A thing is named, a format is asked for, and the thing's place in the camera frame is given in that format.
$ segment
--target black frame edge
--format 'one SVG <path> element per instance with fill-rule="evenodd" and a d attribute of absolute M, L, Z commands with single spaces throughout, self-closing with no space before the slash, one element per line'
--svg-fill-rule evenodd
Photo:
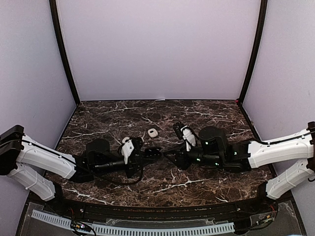
<path fill-rule="evenodd" d="M 252 46 L 252 54 L 251 54 L 248 68 L 247 68 L 241 94 L 240 94 L 240 97 L 237 99 L 240 103 L 244 102 L 247 90 L 251 82 L 252 73 L 254 71 L 254 67 L 255 67 L 255 63 L 256 63 L 256 59 L 258 55 L 258 50 L 259 50 L 259 45 L 261 41 L 261 36 L 262 36 L 263 28 L 264 28 L 265 18 L 266 18 L 267 3 L 268 3 L 268 0 L 261 0 L 260 2 L 259 17 L 258 17 L 258 22 L 257 22 L 254 44 Z"/>
<path fill-rule="evenodd" d="M 54 25 L 54 29 L 55 29 L 56 40 L 57 40 L 61 60 L 63 62 L 63 68 L 65 71 L 65 75 L 67 77 L 69 87 L 70 87 L 73 99 L 75 101 L 75 104 L 79 105 L 80 104 L 80 98 L 79 98 L 78 91 L 75 87 L 75 83 L 74 83 L 72 73 L 70 70 L 68 57 L 67 57 L 65 47 L 64 47 L 63 35 L 62 35 L 61 27 L 60 27 L 56 0 L 49 0 L 49 5 L 50 5 L 51 17 L 53 19 L 53 25 Z"/>

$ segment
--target black cable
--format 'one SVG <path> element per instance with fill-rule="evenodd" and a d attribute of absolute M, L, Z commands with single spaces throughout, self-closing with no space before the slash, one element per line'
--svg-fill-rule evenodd
<path fill-rule="evenodd" d="M 87 227 L 87 228 L 89 228 L 93 233 L 94 233 L 94 236 L 97 236 L 97 234 L 96 234 L 96 232 L 95 232 L 95 230 L 91 227 L 91 226 L 89 226 L 87 223 L 84 223 L 84 222 L 81 222 L 81 221 L 77 221 L 77 220 L 75 220 L 74 219 L 74 212 L 73 212 L 73 210 L 72 210 L 72 208 L 69 208 L 68 210 L 71 210 L 71 217 L 69 217 L 69 216 L 66 216 L 66 215 L 60 215 L 60 214 L 58 214 L 54 209 L 52 209 L 51 208 L 51 206 L 49 205 L 49 204 L 45 204 L 54 214 L 56 214 L 56 215 L 58 215 L 58 216 L 60 216 L 60 217 L 63 217 L 63 218 L 66 218 L 66 219 L 70 219 L 71 220 L 71 222 L 77 222 L 77 223 L 80 223 L 81 225 L 84 225 L 85 227 Z M 76 233 L 78 233 L 77 235 L 80 235 L 80 236 L 83 236 L 83 235 L 88 235 L 89 233 L 87 233 L 87 234 L 85 234 L 85 233 L 81 233 L 81 232 L 78 232 L 78 231 L 76 231 L 76 229 L 74 228 L 73 229 Z"/>
<path fill-rule="evenodd" d="M 305 136 L 313 134 L 313 133 L 315 133 L 315 131 L 309 132 L 309 133 L 306 133 L 306 134 L 302 134 L 302 135 L 299 135 L 299 136 L 296 136 L 296 137 L 292 137 L 292 138 L 289 138 L 289 139 L 283 139 L 283 140 L 278 140 L 278 141 L 274 141 L 274 142 L 264 142 L 264 141 L 260 141 L 258 139 L 254 139 L 254 140 L 256 142 L 260 143 L 260 144 L 263 144 L 263 145 L 274 145 L 274 144 L 280 144 L 280 143 L 284 143 L 284 142 L 295 140 L 295 139 L 300 139 L 302 137 L 305 137 Z"/>
<path fill-rule="evenodd" d="M 0 145 L 0 148 L 2 148 L 3 146 L 7 145 L 8 143 L 14 142 L 14 141 L 20 141 L 20 139 L 14 139 L 14 140 L 7 141 L 7 142 L 1 144 L 1 145 Z"/>
<path fill-rule="evenodd" d="M 190 128 L 189 126 L 187 126 L 187 127 L 184 128 L 184 129 L 189 129 L 189 130 L 191 131 L 191 133 L 195 136 L 195 138 L 196 138 L 197 140 L 200 140 L 200 138 L 198 137 L 198 135 L 196 135 L 195 131 L 194 131 L 192 128 Z"/>
<path fill-rule="evenodd" d="M 142 178 L 143 178 L 142 153 L 141 153 L 141 150 L 139 149 L 139 144 L 138 144 L 137 142 L 136 142 L 136 146 L 137 146 L 137 149 L 139 150 L 140 168 L 141 168 L 141 171 L 140 171 L 140 176 L 139 176 L 139 178 L 138 178 L 136 181 L 130 182 L 130 183 L 123 183 L 123 182 L 118 182 L 118 181 L 114 181 L 114 180 L 105 178 L 105 177 L 103 177 L 103 176 L 101 176 L 101 175 L 98 175 L 97 173 L 95 173 L 95 172 L 93 172 L 93 171 L 91 171 L 91 170 L 89 170 L 89 169 L 86 169 L 86 168 L 84 168 L 84 167 L 82 167 L 82 166 L 78 166 L 75 162 L 73 162 L 73 161 L 69 160 L 68 158 L 66 158 L 66 157 L 64 157 L 64 156 L 62 156 L 62 155 L 60 155 L 59 153 L 55 153 L 55 152 L 53 152 L 53 151 L 51 151 L 51 150 L 49 150 L 49 149 L 46 149 L 46 148 L 44 148 L 44 147 L 41 147 L 41 146 L 39 146 L 39 145 L 37 145 L 37 144 L 34 144 L 34 143 L 30 142 L 30 141 L 27 141 L 27 140 L 22 140 L 22 142 L 28 143 L 28 144 L 32 144 L 32 145 L 35 146 L 35 147 L 41 148 L 41 149 L 43 149 L 43 150 L 45 150 L 45 151 L 47 151 L 47 152 L 50 152 L 50 153 L 52 153 L 52 154 L 54 154 L 54 155 L 60 156 L 62 159 L 66 160 L 66 161 L 68 161 L 68 162 L 70 162 L 70 163 L 72 163 L 73 165 L 75 165 L 76 167 L 80 168 L 81 170 L 83 170 L 83 171 L 85 171 L 85 172 L 88 172 L 89 174 L 91 174 L 91 175 L 93 175 L 93 176 L 95 176 L 95 177 L 98 177 L 98 178 L 100 178 L 100 179 L 102 179 L 102 180 L 105 180 L 105 181 L 108 181 L 108 182 L 110 182 L 110 183 L 113 183 L 113 184 L 115 184 L 115 185 L 133 185 L 133 184 L 136 184 L 136 183 L 140 182 L 140 181 L 142 180 Z"/>
<path fill-rule="evenodd" d="M 259 226 L 260 224 L 265 224 L 264 221 L 269 220 L 269 219 L 261 219 L 261 220 L 257 221 L 255 224 L 253 224 L 253 225 L 251 225 L 251 226 L 249 226 L 249 227 L 247 227 L 247 228 L 235 229 L 235 231 L 253 231 L 253 230 L 262 230 L 262 229 L 267 228 L 268 226 L 270 226 L 270 225 L 272 224 L 272 222 L 275 221 L 275 219 L 276 219 L 276 217 L 277 217 L 277 215 L 278 215 L 279 207 L 277 208 L 276 211 L 275 211 L 274 208 L 272 207 L 272 210 L 273 210 L 273 213 L 274 213 L 275 215 L 274 215 L 274 218 L 273 218 L 273 219 L 272 219 L 272 218 L 269 218 L 270 221 L 268 222 L 267 225 L 264 225 L 264 226 L 262 226 L 262 227 L 257 227 L 257 226 Z"/>

